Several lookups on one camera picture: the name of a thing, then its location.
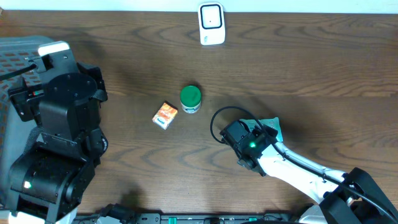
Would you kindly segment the light blue wipes pack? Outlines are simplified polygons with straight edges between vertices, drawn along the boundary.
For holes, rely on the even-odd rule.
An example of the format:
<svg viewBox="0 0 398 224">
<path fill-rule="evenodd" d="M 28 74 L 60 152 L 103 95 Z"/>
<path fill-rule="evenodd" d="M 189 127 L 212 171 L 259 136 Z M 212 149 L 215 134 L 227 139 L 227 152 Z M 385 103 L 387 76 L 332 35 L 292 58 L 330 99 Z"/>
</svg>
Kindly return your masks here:
<svg viewBox="0 0 398 224">
<path fill-rule="evenodd" d="M 243 122 L 244 124 L 246 124 L 250 131 L 252 131 L 254 128 L 258 128 L 258 129 L 260 128 L 259 125 L 257 124 L 257 122 L 254 121 L 253 119 L 240 119 L 240 121 Z M 275 137 L 277 141 L 279 141 L 279 142 L 284 141 L 283 135 L 282 135 L 282 129 L 280 127 L 278 117 L 269 118 L 269 119 L 260 119 L 259 122 L 263 126 L 273 128 L 277 131 L 277 136 Z"/>
</svg>

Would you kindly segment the green lid jar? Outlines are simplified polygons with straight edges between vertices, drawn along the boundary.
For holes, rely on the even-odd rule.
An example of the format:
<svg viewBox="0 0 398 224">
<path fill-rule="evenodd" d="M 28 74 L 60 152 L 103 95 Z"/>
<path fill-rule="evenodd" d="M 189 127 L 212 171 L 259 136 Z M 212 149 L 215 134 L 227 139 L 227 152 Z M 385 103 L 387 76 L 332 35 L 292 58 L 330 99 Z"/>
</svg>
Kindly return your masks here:
<svg viewBox="0 0 398 224">
<path fill-rule="evenodd" d="M 184 112 L 196 113 L 201 107 L 201 91 L 198 87 L 185 86 L 180 92 L 180 102 Z"/>
</svg>

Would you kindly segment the orange snack packet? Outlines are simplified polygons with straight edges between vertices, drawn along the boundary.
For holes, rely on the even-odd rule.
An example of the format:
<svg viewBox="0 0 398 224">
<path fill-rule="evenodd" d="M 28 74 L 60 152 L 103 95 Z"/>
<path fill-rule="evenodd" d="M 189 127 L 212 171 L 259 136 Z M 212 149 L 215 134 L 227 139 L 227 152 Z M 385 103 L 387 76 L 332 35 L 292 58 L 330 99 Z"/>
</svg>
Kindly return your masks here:
<svg viewBox="0 0 398 224">
<path fill-rule="evenodd" d="M 164 103 L 153 116 L 152 121 L 162 129 L 166 130 L 177 114 L 178 110 L 175 107 L 168 103 Z"/>
</svg>

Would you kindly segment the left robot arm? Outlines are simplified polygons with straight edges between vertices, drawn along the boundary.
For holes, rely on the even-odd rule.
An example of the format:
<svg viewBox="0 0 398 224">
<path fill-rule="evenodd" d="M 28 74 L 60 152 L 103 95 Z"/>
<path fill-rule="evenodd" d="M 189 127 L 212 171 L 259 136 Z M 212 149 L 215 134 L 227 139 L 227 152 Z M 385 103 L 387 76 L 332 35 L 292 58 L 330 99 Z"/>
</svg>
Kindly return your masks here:
<svg viewBox="0 0 398 224">
<path fill-rule="evenodd" d="M 100 108 L 108 96 L 100 68 L 76 62 L 69 47 L 38 53 L 30 68 L 41 82 L 8 92 L 21 120 L 36 126 L 9 169 L 6 207 L 55 223 L 79 206 L 107 150 Z"/>
</svg>

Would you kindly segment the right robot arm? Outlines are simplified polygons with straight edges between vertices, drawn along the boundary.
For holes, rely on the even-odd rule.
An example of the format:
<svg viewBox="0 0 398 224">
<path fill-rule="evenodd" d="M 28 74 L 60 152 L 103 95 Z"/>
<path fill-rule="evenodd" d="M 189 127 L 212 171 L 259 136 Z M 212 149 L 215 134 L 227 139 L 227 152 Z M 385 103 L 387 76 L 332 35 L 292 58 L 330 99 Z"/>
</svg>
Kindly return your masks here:
<svg viewBox="0 0 398 224">
<path fill-rule="evenodd" d="M 293 152 L 280 128 L 266 120 L 237 120 L 220 135 L 241 166 L 283 180 L 314 200 L 325 223 L 397 223 L 397 209 L 369 173 L 331 169 Z"/>
</svg>

